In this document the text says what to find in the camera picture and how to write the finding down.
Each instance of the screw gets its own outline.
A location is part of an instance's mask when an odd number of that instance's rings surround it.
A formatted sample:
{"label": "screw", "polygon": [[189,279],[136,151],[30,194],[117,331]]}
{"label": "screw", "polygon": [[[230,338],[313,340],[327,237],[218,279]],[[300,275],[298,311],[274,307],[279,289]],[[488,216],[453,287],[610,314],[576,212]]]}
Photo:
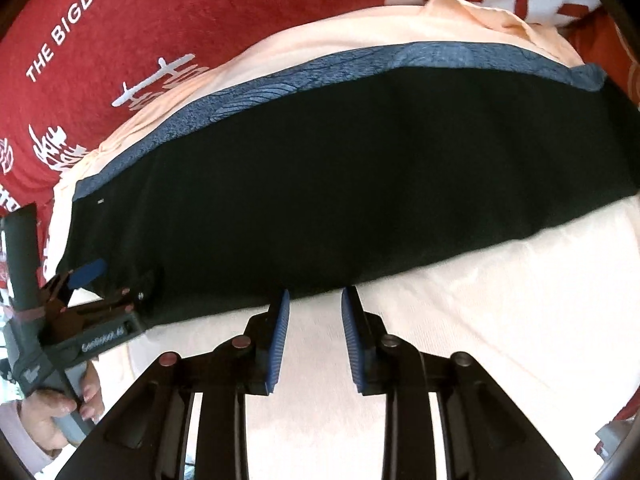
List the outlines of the screw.
{"label": "screw", "polygon": [[391,334],[385,334],[380,338],[380,342],[382,346],[386,346],[387,348],[395,348],[400,346],[400,340]]}
{"label": "screw", "polygon": [[474,359],[466,352],[456,352],[453,360],[458,366],[468,367],[474,363]]}
{"label": "screw", "polygon": [[160,366],[173,366],[178,362],[178,355],[174,352],[165,352],[159,357],[158,362]]}
{"label": "screw", "polygon": [[238,350],[249,348],[250,345],[251,338],[247,335],[239,335],[233,338],[233,340],[231,341],[231,346],[233,346],[233,348],[237,348]]}

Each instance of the blue patterned fabric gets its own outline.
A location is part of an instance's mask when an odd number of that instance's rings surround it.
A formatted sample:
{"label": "blue patterned fabric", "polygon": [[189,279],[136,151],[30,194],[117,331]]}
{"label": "blue patterned fabric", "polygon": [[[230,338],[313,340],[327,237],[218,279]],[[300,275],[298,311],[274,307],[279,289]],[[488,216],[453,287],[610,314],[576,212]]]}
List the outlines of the blue patterned fabric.
{"label": "blue patterned fabric", "polygon": [[375,46],[320,57],[202,97],[178,110],[144,139],[115,157],[100,173],[76,185],[83,198],[132,166],[146,153],[233,114],[296,92],[356,80],[400,67],[478,68],[517,72],[599,91],[607,75],[594,64],[568,68],[540,54],[501,43],[430,41]]}

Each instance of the sleeve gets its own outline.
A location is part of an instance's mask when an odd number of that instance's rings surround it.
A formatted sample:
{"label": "sleeve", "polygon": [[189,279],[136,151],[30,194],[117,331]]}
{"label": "sleeve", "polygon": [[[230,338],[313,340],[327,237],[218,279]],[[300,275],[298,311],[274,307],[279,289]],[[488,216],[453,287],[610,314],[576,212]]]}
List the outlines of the sleeve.
{"label": "sleeve", "polygon": [[0,430],[31,474],[53,462],[23,428],[18,416],[18,401],[0,404]]}

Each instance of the person's hand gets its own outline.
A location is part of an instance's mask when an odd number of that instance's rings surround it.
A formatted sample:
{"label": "person's hand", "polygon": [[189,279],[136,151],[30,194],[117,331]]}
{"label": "person's hand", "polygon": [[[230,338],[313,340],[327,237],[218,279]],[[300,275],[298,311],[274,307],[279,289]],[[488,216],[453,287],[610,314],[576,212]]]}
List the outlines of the person's hand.
{"label": "person's hand", "polygon": [[[84,403],[80,415],[95,422],[104,413],[100,377],[91,362],[87,363],[82,378]],[[44,451],[62,449],[68,444],[52,417],[65,416],[77,409],[76,402],[52,390],[39,390],[24,399],[20,405],[20,421],[31,439]]]}

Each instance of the black fabric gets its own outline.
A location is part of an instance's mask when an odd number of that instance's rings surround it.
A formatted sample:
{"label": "black fabric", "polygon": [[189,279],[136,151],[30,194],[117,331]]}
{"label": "black fabric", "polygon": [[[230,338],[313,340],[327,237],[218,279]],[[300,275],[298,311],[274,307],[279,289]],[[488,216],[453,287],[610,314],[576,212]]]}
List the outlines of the black fabric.
{"label": "black fabric", "polygon": [[400,68],[236,114],[74,203],[58,270],[101,295],[153,270],[149,325],[388,276],[526,238],[636,192],[615,85]]}

